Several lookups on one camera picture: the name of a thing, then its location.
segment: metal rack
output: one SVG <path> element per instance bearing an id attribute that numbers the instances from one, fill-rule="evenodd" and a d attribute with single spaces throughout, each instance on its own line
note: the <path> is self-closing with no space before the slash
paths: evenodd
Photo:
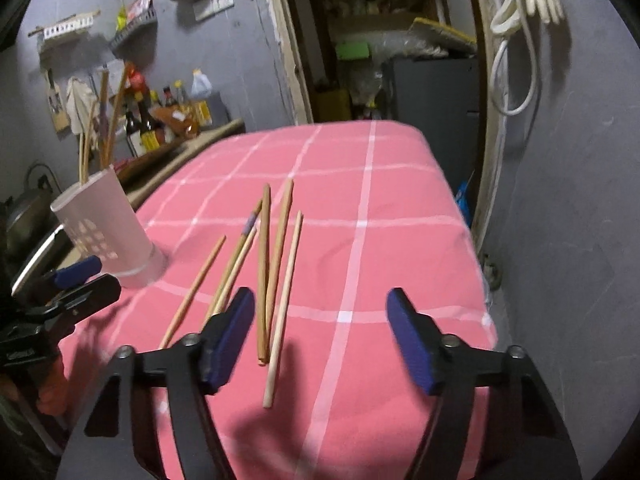
<path id="1" fill-rule="evenodd" d="M 156 10 L 151 7 L 146 12 L 143 12 L 139 16 L 131 20 L 122 30 L 116 32 L 116 35 L 109 42 L 109 48 L 111 50 L 117 50 L 120 48 L 131 36 L 137 33 L 141 28 L 158 22 L 158 15 Z"/>

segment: blue gripper pad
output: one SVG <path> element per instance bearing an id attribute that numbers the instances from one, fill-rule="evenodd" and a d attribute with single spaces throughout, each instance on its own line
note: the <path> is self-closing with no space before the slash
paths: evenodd
<path id="1" fill-rule="evenodd" d="M 207 343 L 200 358 L 200 378 L 213 392 L 229 382 L 254 313 L 254 294 L 241 287 L 226 312 L 212 316 L 204 328 Z"/>
<path id="2" fill-rule="evenodd" d="M 67 290 L 82 285 L 90 277 L 102 270 L 102 262 L 98 256 L 89 256 L 66 269 L 57 270 L 53 282 L 60 290 Z"/>
<path id="3" fill-rule="evenodd" d="M 416 312 L 401 288 L 394 288 L 386 297 L 386 317 L 412 381 L 425 394 L 432 395 L 438 380 L 440 331 L 429 316 Z"/>

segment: gray cabinet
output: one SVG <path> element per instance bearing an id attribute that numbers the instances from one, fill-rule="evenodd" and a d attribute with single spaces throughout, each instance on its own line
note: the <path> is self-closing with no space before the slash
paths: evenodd
<path id="1" fill-rule="evenodd" d="M 397 57 L 383 74 L 386 118 L 422 132 L 455 193 L 478 156 L 478 60 Z"/>

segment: bamboo stick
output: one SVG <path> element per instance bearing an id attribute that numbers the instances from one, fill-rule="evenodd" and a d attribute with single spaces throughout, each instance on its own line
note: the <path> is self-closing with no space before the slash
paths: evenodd
<path id="1" fill-rule="evenodd" d="M 282 197 L 280 208 L 280 220 L 278 221 L 278 233 L 274 245 L 273 256 L 269 265 L 269 281 L 267 285 L 267 301 L 265 307 L 265 325 L 267 327 L 267 341 L 271 340 L 271 321 L 273 320 L 273 309 L 275 308 L 276 295 L 278 293 L 278 280 L 280 279 L 280 261 L 284 249 L 284 240 L 287 235 L 287 224 L 289 223 L 289 213 L 293 200 L 293 180 L 287 181 L 287 187 Z"/>
<path id="2" fill-rule="evenodd" d="M 296 268 L 296 256 L 298 254 L 298 244 L 300 242 L 302 220 L 302 212 L 298 211 L 298 216 L 296 218 L 296 227 L 293 231 L 291 248 L 289 250 L 287 271 L 284 277 L 284 287 L 282 288 L 282 295 L 280 297 L 280 308 L 278 310 L 276 330 L 273 335 L 273 343 L 271 345 L 271 359 L 269 361 L 269 371 L 267 373 L 267 385 L 264 389 L 264 397 L 262 399 L 263 408 L 270 408 L 271 406 L 273 406 L 273 396 L 275 394 L 276 378 L 278 376 L 278 368 L 280 366 L 280 353 L 282 351 L 282 341 L 284 339 L 284 330 L 287 323 L 287 310 L 289 309 L 291 282 L 293 281 L 293 271 Z"/>
<path id="3" fill-rule="evenodd" d="M 205 318 L 204 323 L 202 325 L 203 328 L 207 324 L 207 321 L 209 321 L 209 318 L 211 316 L 216 316 L 217 314 L 220 314 L 220 312 L 222 312 L 225 309 L 226 299 L 228 298 L 229 293 L 231 292 L 231 289 L 233 288 L 234 283 L 236 282 L 236 278 L 238 277 L 238 274 L 242 269 L 244 260 L 249 250 L 251 249 L 252 244 L 254 243 L 256 232 L 257 232 L 257 229 L 254 226 L 251 229 L 251 232 L 249 233 L 249 236 L 247 237 L 246 242 L 244 243 L 244 247 L 242 247 L 242 250 L 238 255 L 238 259 L 236 260 L 236 263 L 234 264 L 234 267 L 231 270 L 231 274 L 229 275 L 228 280 L 226 280 L 225 286 L 222 289 L 222 293 L 220 294 L 218 301 L 216 303 L 213 303 L 212 301 L 211 304 L 209 305 L 209 309 L 207 310 L 207 317 Z"/>
<path id="4" fill-rule="evenodd" d="M 262 210 L 262 199 L 260 199 L 260 202 L 257 203 L 251 215 L 249 216 L 249 219 L 247 220 L 246 225 L 242 230 L 242 234 L 240 235 L 240 238 L 238 238 L 238 243 L 236 244 L 236 248 L 234 249 L 233 254 L 229 258 L 229 261 L 226 263 L 225 272 L 222 273 L 222 278 L 220 279 L 220 283 L 218 284 L 216 293 L 213 295 L 213 298 L 211 300 L 212 304 L 216 304 L 218 302 L 220 298 L 220 294 L 222 293 L 222 289 L 226 285 L 226 280 L 229 279 L 229 276 L 231 275 L 231 270 L 234 268 L 234 265 L 236 264 L 236 260 L 238 259 L 238 256 L 240 255 L 242 248 L 244 247 L 244 243 L 246 242 L 249 232 L 251 232 L 251 229 L 254 227 L 255 221 L 257 220 L 261 210 Z M 204 322 L 205 324 L 209 320 L 209 317 L 211 317 L 211 312 L 207 314 L 207 318 L 205 319 L 205 322 Z"/>
<path id="5" fill-rule="evenodd" d="M 82 146 L 82 164 L 81 164 L 81 175 L 80 175 L 80 184 L 84 186 L 89 180 L 89 151 L 91 150 L 91 132 L 94 129 L 94 117 L 95 117 L 95 106 L 97 105 L 97 101 L 94 101 L 91 104 L 91 111 L 89 112 L 89 119 L 84 128 L 84 137 L 82 138 L 83 146 Z"/>
<path id="6" fill-rule="evenodd" d="M 256 319 L 258 325 L 258 361 L 261 366 L 269 362 L 269 340 L 267 339 L 266 301 L 269 279 L 269 224 L 271 221 L 271 187 L 264 185 L 262 215 L 260 216 L 260 255 L 258 256 L 258 298 Z"/>
<path id="7" fill-rule="evenodd" d="M 167 347 L 167 345 L 175 335 L 176 330 L 180 328 L 180 325 L 184 321 L 184 317 L 187 315 L 187 311 L 191 306 L 191 302 L 193 301 L 193 298 L 195 297 L 196 292 L 200 288 L 200 285 L 202 285 L 202 282 L 204 281 L 204 278 L 209 272 L 209 269 L 213 265 L 213 262 L 216 261 L 216 258 L 218 257 L 218 253 L 220 252 L 222 245 L 225 243 L 225 240 L 226 240 L 226 236 L 223 236 L 222 238 L 220 238 L 220 240 L 218 240 L 218 243 L 209 254 L 209 257 L 207 258 L 207 260 L 204 262 L 204 265 L 200 269 L 200 272 L 196 276 L 196 279 L 191 284 L 191 288 L 187 292 L 187 295 L 182 300 L 182 303 L 178 307 L 178 310 L 176 310 L 174 318 L 171 320 L 169 327 L 166 329 L 164 337 L 162 338 L 162 342 L 158 347 L 159 350 L 162 350 Z"/>
<path id="8" fill-rule="evenodd" d="M 106 166 L 108 167 L 113 160 L 113 147 L 115 144 L 115 134 L 118 127 L 118 118 L 120 117 L 120 107 L 122 106 L 122 97 L 124 95 L 125 86 L 127 84 L 127 72 L 129 71 L 129 63 L 125 63 L 122 70 L 122 76 L 120 77 L 120 84 L 118 85 L 118 93 L 116 99 L 113 102 L 113 115 L 111 117 L 111 126 L 109 129 L 109 136 L 107 137 L 107 159 Z"/>
<path id="9" fill-rule="evenodd" d="M 100 112 L 98 127 L 98 138 L 100 146 L 100 169 L 106 168 L 106 137 L 108 134 L 109 125 L 107 124 L 107 98 L 109 92 L 109 71 L 107 69 L 102 70 L 102 78 L 100 80 Z"/>

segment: white utensil holder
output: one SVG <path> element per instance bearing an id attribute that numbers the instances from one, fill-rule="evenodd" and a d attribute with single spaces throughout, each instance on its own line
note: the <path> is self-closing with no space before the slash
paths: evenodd
<path id="1" fill-rule="evenodd" d="M 166 257 L 140 225 L 113 168 L 73 184 L 51 210 L 81 256 L 98 256 L 121 286 L 142 288 L 164 274 Z"/>

